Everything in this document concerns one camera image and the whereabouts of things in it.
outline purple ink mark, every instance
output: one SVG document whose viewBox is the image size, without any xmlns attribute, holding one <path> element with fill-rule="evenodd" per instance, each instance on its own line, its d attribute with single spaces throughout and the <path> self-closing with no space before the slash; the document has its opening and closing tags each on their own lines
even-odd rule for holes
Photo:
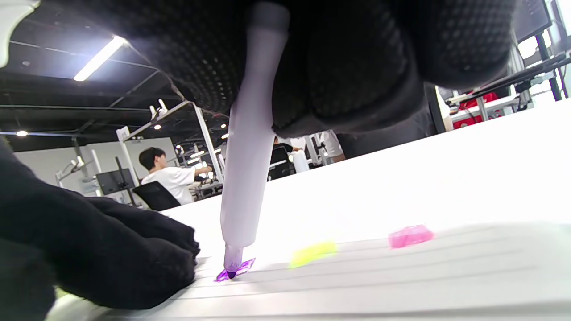
<svg viewBox="0 0 571 321">
<path fill-rule="evenodd" d="M 389 243 L 392 248 L 403 248 L 430 241 L 434 233 L 424 225 L 405 227 L 404 229 L 389 234 Z"/>
<path fill-rule="evenodd" d="M 240 266 L 240 268 L 236 271 L 236 276 L 242 275 L 242 274 L 248 272 L 248 270 L 250 270 L 252 268 L 252 265 L 254 265 L 255 260 L 256 260 L 256 258 L 253 258 L 249 261 L 243 262 L 242 265 Z M 214 282 L 222 282 L 222 281 L 226 281 L 226 280 L 230 280 L 230 278 L 228 277 L 228 272 L 226 272 L 226 270 L 224 270 L 224 271 L 220 272 L 220 274 L 216 277 Z"/>
</svg>

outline red object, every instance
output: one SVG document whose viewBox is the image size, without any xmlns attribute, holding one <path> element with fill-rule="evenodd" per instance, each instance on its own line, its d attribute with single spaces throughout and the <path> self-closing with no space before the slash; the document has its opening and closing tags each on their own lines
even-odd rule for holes
<svg viewBox="0 0 571 321">
<path fill-rule="evenodd" d="M 488 93 L 488 94 L 485 94 L 483 96 L 483 99 L 484 99 L 484 103 L 487 103 L 487 102 L 492 102 L 492 101 L 497 100 L 498 96 L 496 95 L 496 93 Z M 476 106 L 478 106 L 478 101 L 476 99 L 473 99 L 471 101 L 467 101 L 467 102 L 461 104 L 460 107 L 458 108 L 458 110 L 459 111 L 460 110 L 466 110 L 466 109 L 476 107 Z M 500 112 L 501 112 L 500 110 L 496 110 L 495 115 L 488 115 L 489 116 L 488 118 L 494 119 L 497 117 L 502 117 L 502 115 L 500 115 Z M 459 129 L 462 127 L 470 126 L 470 125 L 473 125 L 476 123 L 481 123 L 481 122 L 482 122 L 482 116 L 481 115 L 474 115 L 474 117 L 470 117 L 468 119 L 464 119 L 462 121 L 455 122 L 453 124 L 453 126 L 454 126 L 454 129 Z"/>
</svg>

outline black chair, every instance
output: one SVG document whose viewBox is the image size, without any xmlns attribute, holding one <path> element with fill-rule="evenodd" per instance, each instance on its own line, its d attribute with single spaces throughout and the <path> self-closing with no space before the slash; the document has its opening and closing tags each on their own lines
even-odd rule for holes
<svg viewBox="0 0 571 321">
<path fill-rule="evenodd" d="M 150 182 L 133 189 L 133 192 L 143 199 L 155 211 L 164 211 L 180 206 L 180 203 L 159 182 Z"/>
<path fill-rule="evenodd" d="M 289 160 L 286 148 L 283 146 L 275 147 L 272 151 L 272 158 L 270 159 L 268 180 L 275 180 L 293 174 L 295 174 L 295 167 Z"/>
</svg>

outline monitor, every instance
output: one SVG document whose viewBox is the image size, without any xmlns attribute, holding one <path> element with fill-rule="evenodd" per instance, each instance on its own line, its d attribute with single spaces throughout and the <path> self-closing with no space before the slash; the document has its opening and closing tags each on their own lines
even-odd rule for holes
<svg viewBox="0 0 571 321">
<path fill-rule="evenodd" d="M 109 195 L 135 187 L 131 172 L 129 172 L 127 168 L 121 170 L 121 172 L 118 170 L 103 172 L 97 174 L 95 177 L 97 178 L 99 188 L 101 188 L 103 195 Z"/>
<path fill-rule="evenodd" d="M 517 42 L 542 33 L 551 26 L 551 17 L 544 0 L 519 0 L 513 13 Z"/>
</svg>

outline black hair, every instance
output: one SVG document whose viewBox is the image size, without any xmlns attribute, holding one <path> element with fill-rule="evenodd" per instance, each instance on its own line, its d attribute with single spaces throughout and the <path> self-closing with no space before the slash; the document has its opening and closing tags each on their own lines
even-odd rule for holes
<svg viewBox="0 0 571 321">
<path fill-rule="evenodd" d="M 139 163 L 141 163 L 144 168 L 151 170 L 155 167 L 155 157 L 161 157 L 163 155 L 166 155 L 164 150 L 156 147 L 149 147 L 139 154 Z"/>
</svg>

